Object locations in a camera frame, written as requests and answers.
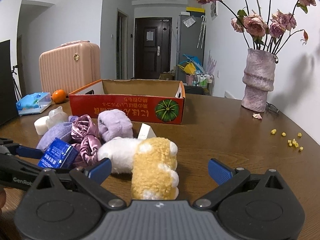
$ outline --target gray gripper base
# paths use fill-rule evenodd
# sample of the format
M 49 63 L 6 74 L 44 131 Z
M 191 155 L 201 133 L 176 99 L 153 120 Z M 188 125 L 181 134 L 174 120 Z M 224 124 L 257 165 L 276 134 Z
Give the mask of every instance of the gray gripper base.
M 132 201 L 122 211 L 107 213 L 97 229 L 82 240 L 236 240 L 209 211 L 187 201 Z

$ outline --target white candle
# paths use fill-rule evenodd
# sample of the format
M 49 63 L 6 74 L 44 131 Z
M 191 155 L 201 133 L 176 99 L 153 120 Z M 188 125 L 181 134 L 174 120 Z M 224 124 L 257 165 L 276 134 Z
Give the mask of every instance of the white candle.
M 48 131 L 48 127 L 46 124 L 47 119 L 49 116 L 43 116 L 35 121 L 35 128 L 38 135 L 44 135 Z

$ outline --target red cardboard box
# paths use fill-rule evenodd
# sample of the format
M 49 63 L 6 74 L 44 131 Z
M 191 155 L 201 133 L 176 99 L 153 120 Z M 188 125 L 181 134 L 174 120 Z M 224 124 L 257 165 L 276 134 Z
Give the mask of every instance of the red cardboard box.
M 112 109 L 131 121 L 181 124 L 185 101 L 181 81 L 98 80 L 69 94 L 73 115 L 98 114 Z

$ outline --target textured vase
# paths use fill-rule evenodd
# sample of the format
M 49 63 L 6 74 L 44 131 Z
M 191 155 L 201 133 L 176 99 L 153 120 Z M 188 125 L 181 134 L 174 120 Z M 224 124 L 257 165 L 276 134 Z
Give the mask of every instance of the textured vase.
M 265 111 L 268 92 L 274 89 L 275 70 L 275 55 L 264 50 L 248 49 L 247 66 L 242 79 L 246 84 L 243 107 L 258 113 Z

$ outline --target pink suitcase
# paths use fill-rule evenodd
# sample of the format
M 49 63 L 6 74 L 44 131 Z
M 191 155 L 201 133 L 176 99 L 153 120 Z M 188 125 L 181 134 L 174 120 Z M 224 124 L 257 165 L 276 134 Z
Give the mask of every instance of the pink suitcase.
M 72 41 L 39 57 L 43 92 L 67 94 L 100 79 L 100 48 L 89 41 Z

